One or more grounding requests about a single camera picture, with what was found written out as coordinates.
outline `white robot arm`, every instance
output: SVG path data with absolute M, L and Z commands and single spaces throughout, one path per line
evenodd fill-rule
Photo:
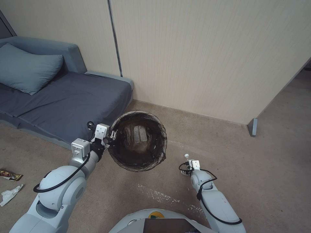
M 85 191 L 86 180 L 108 147 L 108 130 L 109 126 L 98 124 L 92 144 L 83 139 L 71 143 L 73 156 L 69 165 L 52 170 L 34 187 L 38 195 L 10 233 L 67 231 L 68 220 Z
M 217 177 L 211 172 L 201 169 L 199 160 L 189 160 L 188 154 L 185 154 L 185 157 L 187 162 L 184 165 L 188 167 L 186 170 L 181 169 L 181 173 L 191 176 L 191 184 L 198 193 L 197 198 L 211 229 L 220 233 L 246 233 L 242 220 L 237 216 L 223 193 L 216 188 L 213 181 Z

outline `candy wrapper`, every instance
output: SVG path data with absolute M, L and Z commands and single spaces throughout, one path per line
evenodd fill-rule
M 18 181 L 20 178 L 22 178 L 23 175 L 16 174 L 13 172 L 8 172 L 5 170 L 0 170 L 0 176 L 7 179 L 7 180 L 13 180 L 13 181 Z

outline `black trash bag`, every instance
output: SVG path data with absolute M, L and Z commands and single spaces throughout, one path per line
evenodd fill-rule
M 153 169 L 165 157 L 167 136 L 160 120 L 143 111 L 127 112 L 117 118 L 109 134 L 117 130 L 108 151 L 122 168 L 132 172 Z

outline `wall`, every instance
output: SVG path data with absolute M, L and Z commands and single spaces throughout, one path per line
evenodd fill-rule
M 111 1 L 134 98 L 247 124 L 311 56 L 311 1 Z
M 18 36 L 78 45 L 86 68 L 120 75 L 105 0 L 2 0 L 0 9 Z
M 134 98 L 247 124 L 311 56 L 311 1 L 112 0 Z M 19 36 L 76 43 L 120 75 L 106 0 L 4 0 Z

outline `dark gray bedsheet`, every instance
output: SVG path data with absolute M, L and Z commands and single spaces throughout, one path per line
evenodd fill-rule
M 70 144 L 76 138 L 90 137 L 86 127 L 90 120 L 111 125 L 124 112 L 131 94 L 127 82 L 68 72 L 33 96 L 0 84 L 0 113 L 11 117 L 14 124 L 18 118 Z

